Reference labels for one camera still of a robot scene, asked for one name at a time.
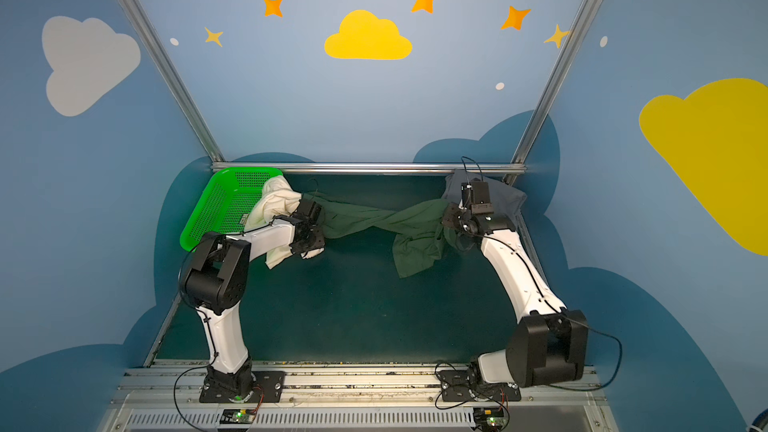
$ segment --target gray cloth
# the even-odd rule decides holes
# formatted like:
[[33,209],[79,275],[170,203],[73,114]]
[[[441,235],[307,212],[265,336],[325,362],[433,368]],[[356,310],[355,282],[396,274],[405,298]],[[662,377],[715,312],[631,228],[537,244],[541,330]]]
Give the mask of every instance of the gray cloth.
[[[469,180],[480,180],[479,174],[469,173]],[[467,181],[467,174],[463,168],[456,168],[453,174],[446,177],[446,191],[442,198],[449,202],[460,203],[462,200],[462,182]],[[485,177],[488,183],[488,190],[491,193],[491,203],[493,203],[494,212],[505,214],[512,220],[515,227],[519,227],[517,216],[520,213],[520,207],[525,202],[525,192],[515,187],[508,186],[495,178]]]

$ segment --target green basket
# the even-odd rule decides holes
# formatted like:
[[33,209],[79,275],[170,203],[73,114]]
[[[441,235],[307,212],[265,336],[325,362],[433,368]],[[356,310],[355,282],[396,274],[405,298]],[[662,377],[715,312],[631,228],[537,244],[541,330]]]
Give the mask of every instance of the green basket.
[[242,232],[248,214],[261,198],[264,182],[282,175],[271,167],[230,167],[216,172],[181,233],[181,246],[191,251],[203,234],[212,230],[219,234]]

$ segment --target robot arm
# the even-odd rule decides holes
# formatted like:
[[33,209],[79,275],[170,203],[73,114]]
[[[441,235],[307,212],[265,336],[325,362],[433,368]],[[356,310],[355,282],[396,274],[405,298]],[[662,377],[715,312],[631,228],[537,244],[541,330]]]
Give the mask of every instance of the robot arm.
[[508,217],[494,214],[488,184],[462,184],[462,204],[451,204],[443,225],[479,242],[512,301],[518,326],[505,350],[483,354],[475,382],[521,387],[578,380],[584,372],[587,319],[569,311],[525,254]]
[[208,232],[200,240],[179,283],[203,322],[210,351],[200,402],[250,399],[254,378],[240,327],[248,264],[283,245],[290,245],[294,254],[324,247],[319,215],[320,206],[302,200],[293,214],[277,216],[267,226],[242,235]]

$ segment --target red wire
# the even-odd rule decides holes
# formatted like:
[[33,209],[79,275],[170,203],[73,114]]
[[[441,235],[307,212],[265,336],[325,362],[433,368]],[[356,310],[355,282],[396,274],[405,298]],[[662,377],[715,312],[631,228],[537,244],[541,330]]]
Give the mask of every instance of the red wire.
[[256,406],[256,410],[254,411],[254,422],[256,422],[256,416],[259,415],[259,409],[261,408],[261,403],[264,401],[264,389],[261,388],[261,386],[257,385],[254,387],[255,389],[261,390],[261,399],[259,399],[259,405]]

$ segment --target dark teal table surface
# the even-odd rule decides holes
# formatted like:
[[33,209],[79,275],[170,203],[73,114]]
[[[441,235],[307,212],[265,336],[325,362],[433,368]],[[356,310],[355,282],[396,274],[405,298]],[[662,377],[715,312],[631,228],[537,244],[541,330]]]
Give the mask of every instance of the dark teal table surface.
[[[315,188],[344,202],[399,210],[439,197],[442,177],[288,176],[295,190]],[[319,256],[291,257],[269,270],[250,265],[240,304],[243,337],[254,360],[329,362],[466,361],[506,346],[515,318],[493,267],[474,248],[446,248],[432,268],[400,279],[391,232],[371,228],[328,240]],[[181,306],[158,353],[207,359],[202,324]]]

